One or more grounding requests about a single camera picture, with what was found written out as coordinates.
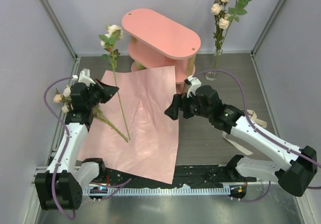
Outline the pink flower bouquet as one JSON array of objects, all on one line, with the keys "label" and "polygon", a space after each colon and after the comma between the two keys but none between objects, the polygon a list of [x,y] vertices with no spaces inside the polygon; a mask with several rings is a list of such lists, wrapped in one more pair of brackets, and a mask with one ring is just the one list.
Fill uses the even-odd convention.
[{"label": "pink flower bouquet", "polygon": [[75,83],[71,86],[67,85],[63,92],[56,90],[53,102],[61,103],[63,105],[62,112],[67,115],[65,124],[68,125],[70,123],[80,123],[85,124],[87,129],[90,129],[93,119],[97,118],[96,108],[100,107],[100,105],[104,103],[100,103],[94,108],[87,108],[87,98],[88,86],[86,86],[84,83]]}]

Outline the pink wrapping paper sheet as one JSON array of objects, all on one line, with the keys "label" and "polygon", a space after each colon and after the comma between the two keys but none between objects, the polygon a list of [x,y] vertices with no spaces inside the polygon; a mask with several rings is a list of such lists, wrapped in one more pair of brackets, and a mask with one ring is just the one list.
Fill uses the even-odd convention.
[{"label": "pink wrapping paper sheet", "polygon": [[171,184],[179,122],[167,117],[165,110],[176,93],[174,67],[106,71],[101,80],[119,91],[101,105],[108,123],[93,120],[78,160],[102,158],[108,168]]}]

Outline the cream white rose stem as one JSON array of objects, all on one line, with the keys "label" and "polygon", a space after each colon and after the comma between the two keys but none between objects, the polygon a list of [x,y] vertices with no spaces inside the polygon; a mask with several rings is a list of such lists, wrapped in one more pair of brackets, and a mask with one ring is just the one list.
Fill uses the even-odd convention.
[{"label": "cream white rose stem", "polygon": [[[117,68],[117,60],[120,56],[119,51],[116,49],[116,43],[123,38],[123,30],[120,26],[118,25],[106,25],[106,33],[99,35],[100,38],[100,45],[102,48],[107,52],[102,55],[104,59],[108,59],[112,72],[113,72],[113,78],[114,78],[114,83],[116,86],[117,84],[117,77],[116,77],[116,68]],[[121,102],[121,97],[119,92],[117,92],[117,97],[119,101],[119,106],[121,109],[123,121],[125,124],[125,129],[127,132],[127,137],[118,129],[115,127],[114,124],[112,124],[107,117],[102,113],[102,110],[100,107],[97,107],[97,113],[96,117],[100,119],[101,121],[105,122],[108,124],[113,130],[115,130],[127,143],[130,141],[130,134],[129,134],[129,129],[128,129],[128,124],[126,121],[123,105]]]}]

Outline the cream ribbon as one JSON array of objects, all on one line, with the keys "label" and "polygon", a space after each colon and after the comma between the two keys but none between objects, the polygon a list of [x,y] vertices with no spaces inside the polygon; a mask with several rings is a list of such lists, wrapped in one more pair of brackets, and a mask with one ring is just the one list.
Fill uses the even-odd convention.
[{"label": "cream ribbon", "polygon": [[[258,118],[257,113],[254,110],[248,109],[247,113],[250,117],[250,119],[257,124],[258,126],[262,127],[262,128],[267,128],[268,123],[260,118]],[[250,151],[249,149],[245,148],[243,146],[243,144],[240,143],[240,141],[242,140],[244,142],[243,139],[240,139],[239,137],[236,136],[231,136],[229,134],[227,134],[226,132],[222,133],[222,138],[228,142],[230,145],[232,145],[235,149],[237,149],[238,151],[240,151],[242,154],[244,154],[245,156],[251,156],[253,155],[253,152]]]}]

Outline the small peach spray roses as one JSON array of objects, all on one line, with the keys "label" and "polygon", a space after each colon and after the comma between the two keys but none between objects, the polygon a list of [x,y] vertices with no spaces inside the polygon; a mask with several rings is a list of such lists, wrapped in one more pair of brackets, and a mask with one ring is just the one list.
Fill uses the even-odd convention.
[{"label": "small peach spray roses", "polygon": [[211,13],[214,16],[215,31],[213,38],[215,39],[215,53],[219,55],[223,45],[223,31],[229,27],[230,14],[227,13],[226,6],[230,0],[214,0],[211,7]]}]

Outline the peach rose stem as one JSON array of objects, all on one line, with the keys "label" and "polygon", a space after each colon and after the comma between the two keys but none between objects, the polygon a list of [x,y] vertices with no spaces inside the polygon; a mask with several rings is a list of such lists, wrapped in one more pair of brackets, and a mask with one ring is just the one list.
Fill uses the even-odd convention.
[{"label": "peach rose stem", "polygon": [[234,21],[239,22],[239,16],[247,14],[245,8],[251,1],[252,0],[236,0],[235,6],[229,7],[227,9],[227,13],[224,13],[222,18],[219,20],[219,29],[222,32],[219,50],[221,50],[223,47],[231,24]]}]

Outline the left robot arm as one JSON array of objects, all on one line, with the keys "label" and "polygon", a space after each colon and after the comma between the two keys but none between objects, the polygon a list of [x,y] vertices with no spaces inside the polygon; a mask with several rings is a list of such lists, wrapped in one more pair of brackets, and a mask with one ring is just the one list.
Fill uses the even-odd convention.
[{"label": "left robot arm", "polygon": [[73,84],[69,96],[62,97],[68,107],[62,142],[47,170],[35,177],[42,209],[77,210],[84,188],[92,180],[102,183],[106,179],[107,171],[101,158],[86,159],[78,170],[75,164],[94,118],[93,109],[111,100],[118,90],[98,79],[89,79]]}]

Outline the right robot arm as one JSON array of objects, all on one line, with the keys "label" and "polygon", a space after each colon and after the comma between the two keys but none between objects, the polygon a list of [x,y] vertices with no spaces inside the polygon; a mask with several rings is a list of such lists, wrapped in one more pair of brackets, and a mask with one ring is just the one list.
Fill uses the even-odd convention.
[{"label": "right robot arm", "polygon": [[226,169],[227,177],[238,181],[242,177],[255,177],[278,183],[291,195],[301,197],[317,173],[316,150],[288,143],[246,118],[240,109],[223,104],[212,87],[200,86],[194,92],[175,94],[165,115],[177,120],[183,117],[204,117],[216,129],[249,143],[270,158],[270,161],[238,157]]}]

